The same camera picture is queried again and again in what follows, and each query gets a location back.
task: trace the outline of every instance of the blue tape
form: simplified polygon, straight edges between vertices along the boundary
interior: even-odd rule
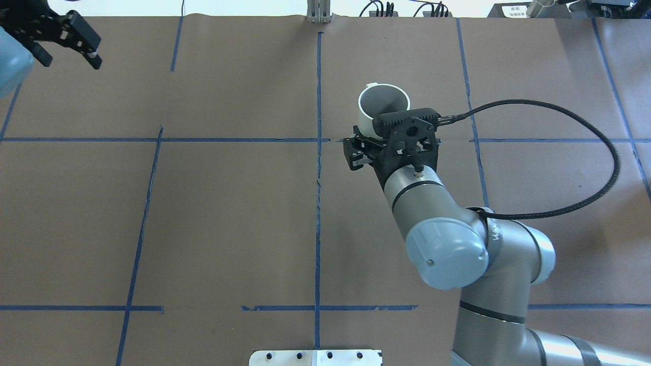
[[[122,321],[122,333],[120,334],[120,345],[118,346],[118,356],[115,359],[115,366],[122,365],[122,355],[124,353],[124,342],[126,341],[126,330],[129,326],[129,317],[131,311],[124,312],[124,320]]]
[[[587,310],[587,309],[651,309],[648,303],[541,303],[529,305],[529,310]]]
[[[11,119],[11,113],[14,112],[14,106],[16,105],[18,94],[20,93],[20,87],[22,86],[23,86],[22,83],[18,84],[18,86],[16,87],[16,91],[14,92],[14,97],[11,99],[11,104],[9,105],[9,109],[7,110],[7,115],[5,117],[5,123],[3,123],[2,130],[0,130],[0,143],[5,138],[5,132],[7,130],[7,126],[9,125],[9,120]]]
[[[456,19],[456,32],[459,36],[459,50],[461,51],[461,64],[464,67],[464,81],[465,81],[465,94],[468,98],[468,110],[472,110],[473,106],[470,101],[470,79],[468,77],[468,66],[465,62],[464,38],[461,34],[461,21]],[[484,165],[482,164],[482,153],[479,147],[479,134],[477,133],[477,122],[475,115],[471,115],[470,119],[473,121],[473,137],[475,142],[475,154],[477,155],[477,167],[479,168],[479,181],[482,186],[482,195],[484,197],[484,206],[490,207],[488,203],[488,189],[486,189],[486,178],[484,177]]]
[[[159,311],[162,306],[122,306],[122,305],[0,305],[0,311]]]
[[[176,43],[174,43],[174,54],[172,55],[172,66],[170,71],[174,72],[176,68],[176,54],[178,53],[178,44],[181,42],[181,28],[183,28],[183,15],[178,18],[178,29],[176,30]]]
[[[140,235],[138,236],[138,246],[135,250],[135,260],[133,261],[133,270],[131,272],[131,284],[129,285],[129,295],[126,300],[127,309],[124,312],[124,321],[122,323],[122,334],[120,335],[120,345],[118,346],[118,356],[115,361],[116,366],[122,363],[122,353],[124,352],[124,343],[126,342],[126,331],[129,327],[129,315],[131,311],[128,309],[133,303],[133,292],[135,290],[135,280],[138,275],[138,265],[140,263],[140,254],[143,251],[143,241],[145,240],[145,223],[147,222],[147,214],[149,213],[149,204],[152,199],[152,187],[154,185],[154,175],[156,174],[156,166],[158,164],[158,154],[161,149],[161,141],[163,137],[163,128],[161,127],[158,132],[158,142],[156,143],[156,152],[154,153],[154,162],[152,163],[152,172],[149,176],[149,187],[147,187],[147,198],[145,199],[145,210],[143,212],[143,220],[140,224]]]
[[[603,66],[606,69],[606,76],[608,76],[608,82],[610,83],[611,89],[613,90],[613,94],[615,96],[615,102],[617,103],[617,109],[619,110],[619,115],[622,117],[622,121],[624,121],[624,129],[626,129],[626,135],[628,136],[628,140],[631,143],[631,148],[633,149],[633,154],[635,155],[637,170],[639,170],[640,172],[640,176],[642,178],[644,188],[646,189],[646,195],[648,196],[649,201],[651,201],[651,186],[649,186],[648,178],[646,177],[644,167],[642,166],[642,161],[640,160],[640,154],[637,151],[635,142],[633,142],[633,134],[631,133],[631,126],[628,124],[628,119],[626,118],[624,108],[622,107],[622,100],[619,97],[619,92],[617,92],[617,87],[615,86],[615,81],[613,80],[613,74],[611,73],[610,66],[608,65],[606,54],[605,52],[603,52],[602,38],[599,35],[599,29],[597,27],[597,21],[595,20],[595,18],[592,19],[592,29],[594,29],[594,36],[597,40],[599,54],[602,56]]]
[[[158,139],[151,137],[8,137],[4,141],[14,142],[103,142],[103,143],[155,143]],[[164,143],[316,143],[318,139],[287,138],[275,139],[265,137],[166,137]]]
[[[321,39],[316,36],[316,248],[314,256],[314,349],[321,348]]]
[[[412,311],[418,305],[322,305],[323,311]]]
[[[242,311],[314,311],[314,305],[256,305],[241,306]]]
[[[320,305],[320,311],[411,311],[418,305]],[[242,311],[314,311],[313,305],[256,305],[241,306]]]
[[[614,143],[628,143],[628,139],[610,139]],[[478,139],[480,143],[603,143],[599,139]]]

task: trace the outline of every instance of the black cable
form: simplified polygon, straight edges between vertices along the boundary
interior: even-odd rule
[[[366,9],[368,9],[368,7],[369,7],[371,4],[375,4],[375,8],[377,9],[377,10],[376,10],[376,16],[380,16],[380,14],[378,14],[378,13],[380,12],[380,7],[378,6],[378,3],[380,3],[380,5],[382,5],[382,12],[384,12],[384,5],[382,4],[382,2],[381,2],[380,0],[371,0],[371,1],[369,1],[368,4],[364,7],[364,9],[362,9],[362,12],[359,13],[359,16],[364,15],[364,11],[365,11]]]
[[[390,3],[387,1],[387,12],[385,13],[385,16],[393,16],[393,8],[395,6],[395,3]]]
[[[532,214],[492,214],[490,212],[483,211],[481,208],[476,209],[477,213],[479,213],[480,216],[483,216],[485,218],[492,218],[492,219],[503,219],[503,220],[526,220],[526,219],[542,219],[542,218],[551,218],[553,216],[559,216],[563,214],[567,214],[569,212],[578,210],[582,207],[585,207],[589,205],[590,203],[593,203],[594,201],[597,201],[599,198],[603,197],[614,185],[615,182],[617,181],[617,177],[619,176],[619,171],[620,171],[620,160],[619,160],[619,154],[617,154],[617,149],[613,145],[613,143],[606,137],[601,131],[597,130],[596,127],[594,127],[591,123],[586,121],[585,119],[581,118],[579,115],[572,111],[568,111],[567,109],[563,107],[556,106],[555,104],[551,103],[545,103],[545,102],[539,102],[537,100],[528,100],[528,99],[507,99],[507,100],[499,100],[497,102],[492,102],[488,104],[484,104],[483,106],[477,107],[473,109],[472,111],[469,111],[467,113],[463,113],[461,115],[456,115],[456,116],[448,116],[448,117],[442,117],[440,119],[441,123],[439,123],[439,126],[446,126],[448,124],[455,123],[459,120],[466,119],[470,117],[471,115],[474,115],[477,112],[481,112],[485,109],[492,108],[492,107],[497,107],[497,106],[503,106],[505,104],[528,104],[530,106],[538,106],[538,107],[543,107],[543,108],[549,108],[553,109],[555,111],[561,112],[564,115],[570,117],[571,119],[576,120],[578,123],[582,124],[585,128],[590,130],[593,134],[595,134],[603,143],[608,147],[608,150],[610,150],[611,155],[613,156],[613,174],[611,175],[610,179],[608,182],[603,186],[602,189],[600,189],[597,193],[594,195],[591,195],[590,197],[584,199],[581,202],[572,204],[570,206],[560,208],[558,210],[552,210],[552,211],[546,211],[546,212],[535,212]]]
[[[433,11],[433,12],[430,14],[430,17],[438,18],[438,16],[439,16],[439,12],[442,12],[442,11],[443,11],[443,6],[442,6],[442,5],[443,5],[443,3],[439,3],[438,5],[436,5],[436,10]]]
[[[431,5],[431,6],[432,6],[432,14],[433,14],[433,13],[434,13],[434,4],[435,4],[435,3],[425,3],[425,4],[421,5],[421,6],[416,10],[416,12],[413,13],[412,18],[415,18],[416,15],[418,15],[418,12],[421,11],[421,9],[422,9],[423,7],[425,7],[425,6],[427,6],[427,5]]]
[[[448,13],[450,10],[448,9],[447,5],[443,4],[443,2],[440,2],[440,4],[441,4],[441,11],[439,12],[439,11],[437,10],[437,12],[436,12],[436,16],[437,16],[438,18],[445,18],[445,17],[447,17],[447,13]]]

